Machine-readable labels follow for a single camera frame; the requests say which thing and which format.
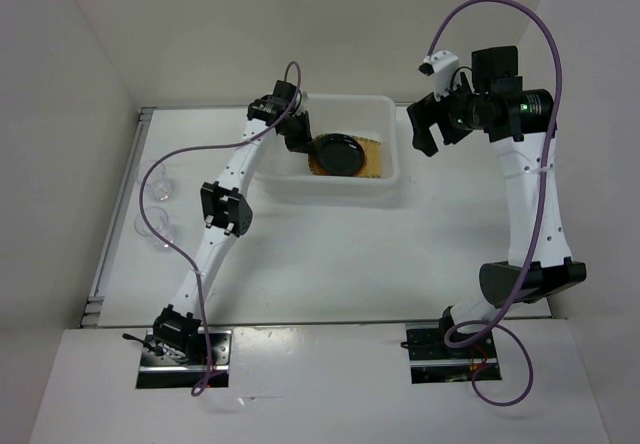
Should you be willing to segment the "black round dish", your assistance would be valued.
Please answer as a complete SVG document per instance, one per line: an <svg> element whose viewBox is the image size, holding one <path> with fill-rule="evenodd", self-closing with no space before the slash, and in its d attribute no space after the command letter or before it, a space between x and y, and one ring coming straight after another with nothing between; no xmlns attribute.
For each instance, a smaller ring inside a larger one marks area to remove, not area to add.
<svg viewBox="0 0 640 444"><path fill-rule="evenodd" d="M353 177L365 165L365 151L354 137L333 133L319 137L314 144L319 170L329 176Z"/></svg>

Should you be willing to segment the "woven bamboo tray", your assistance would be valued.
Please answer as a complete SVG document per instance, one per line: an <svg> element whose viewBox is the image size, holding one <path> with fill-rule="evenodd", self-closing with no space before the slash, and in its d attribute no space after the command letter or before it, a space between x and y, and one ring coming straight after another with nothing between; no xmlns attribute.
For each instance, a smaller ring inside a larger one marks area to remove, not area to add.
<svg viewBox="0 0 640 444"><path fill-rule="evenodd" d="M365 165L363 169L353 176L354 178L380 178L381 177L381 169L382 169L382 154L381 154L381 143L374 139L364 138L361 136L352 136L356 141L363 147L365 151ZM319 168L317 167L314 159L314 155L308 155L307 158L309 171L313 175L318 176L329 176L323 174Z"/></svg>

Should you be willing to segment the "clear plastic cup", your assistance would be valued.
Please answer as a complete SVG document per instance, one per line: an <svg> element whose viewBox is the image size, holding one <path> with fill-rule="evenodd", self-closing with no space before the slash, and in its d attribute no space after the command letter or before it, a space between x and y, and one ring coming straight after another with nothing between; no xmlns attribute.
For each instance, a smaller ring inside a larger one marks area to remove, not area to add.
<svg viewBox="0 0 640 444"><path fill-rule="evenodd" d="M141 186L145 175L150 169L152 169L152 172L149 174L143 188L149 197L155 201L164 202L171 196L173 188L163 163L157 164L153 160L142 161L136 171L136 183Z"/></svg>
<svg viewBox="0 0 640 444"><path fill-rule="evenodd" d="M149 246L162 251L167 250L169 245L158 238L157 234L170 243L174 242L175 231L168 213L160 207L147 207L144 211L150 226L145 223L143 216L139 214L134 221L135 231L145 239Z"/></svg>

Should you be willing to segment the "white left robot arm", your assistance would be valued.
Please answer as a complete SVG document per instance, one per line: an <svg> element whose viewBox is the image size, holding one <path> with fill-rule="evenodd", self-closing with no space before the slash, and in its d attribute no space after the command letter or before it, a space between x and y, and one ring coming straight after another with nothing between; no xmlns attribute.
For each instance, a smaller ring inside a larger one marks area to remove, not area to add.
<svg viewBox="0 0 640 444"><path fill-rule="evenodd" d="M248 188L268 145L277 135L301 137L304 145L311 142L308 113L299 109L302 102L298 84L278 80L271 93L249 104L241 140L214 147L233 153L218 177L200 187L199 248L194 257L178 252L188 263L188 274L152 326L156 346L176 363L213 358L205 332L206 298L224 258L252 224Z"/></svg>

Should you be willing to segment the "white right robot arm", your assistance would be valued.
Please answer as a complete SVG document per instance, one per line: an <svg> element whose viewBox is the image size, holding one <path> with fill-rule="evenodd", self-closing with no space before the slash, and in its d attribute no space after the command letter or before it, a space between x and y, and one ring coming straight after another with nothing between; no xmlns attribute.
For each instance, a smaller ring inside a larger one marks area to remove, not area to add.
<svg viewBox="0 0 640 444"><path fill-rule="evenodd" d="M527 89L514 46L473 52L465 74L450 51L428 54L419 66L433 78L431 93L407 108L412 146L428 157L438 152L431 130L446 145L484 133L504 178L509 249L505 260L485 263L479 289L448 307L439 320L438 345L463 355L488 326L515 304L533 304L585 280L565 237L555 176L555 100L545 89Z"/></svg>

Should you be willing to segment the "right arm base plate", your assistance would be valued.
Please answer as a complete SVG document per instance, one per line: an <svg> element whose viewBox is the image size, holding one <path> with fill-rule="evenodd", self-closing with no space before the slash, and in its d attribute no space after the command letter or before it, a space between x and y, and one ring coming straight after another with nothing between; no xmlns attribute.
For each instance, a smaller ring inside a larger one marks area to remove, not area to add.
<svg viewBox="0 0 640 444"><path fill-rule="evenodd" d="M435 322L406 324L405 334L400 347L407 352L413 384L470 383L476 371L478 381L502 379L492 336L454 349L444 344L443 332Z"/></svg>

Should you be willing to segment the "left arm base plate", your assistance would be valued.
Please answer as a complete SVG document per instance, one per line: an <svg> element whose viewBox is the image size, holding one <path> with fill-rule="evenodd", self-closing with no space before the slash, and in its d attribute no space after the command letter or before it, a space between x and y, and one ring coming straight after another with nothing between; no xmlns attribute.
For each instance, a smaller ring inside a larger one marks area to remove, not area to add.
<svg viewBox="0 0 640 444"><path fill-rule="evenodd" d="M226 388L229 383L232 331L211 330L210 341L213 372L208 387ZM199 348L191 357L158 344L151 329L146 330L144 342L138 366L137 389L192 388L203 376L207 358L204 355L206 345L202 331L199 331Z"/></svg>

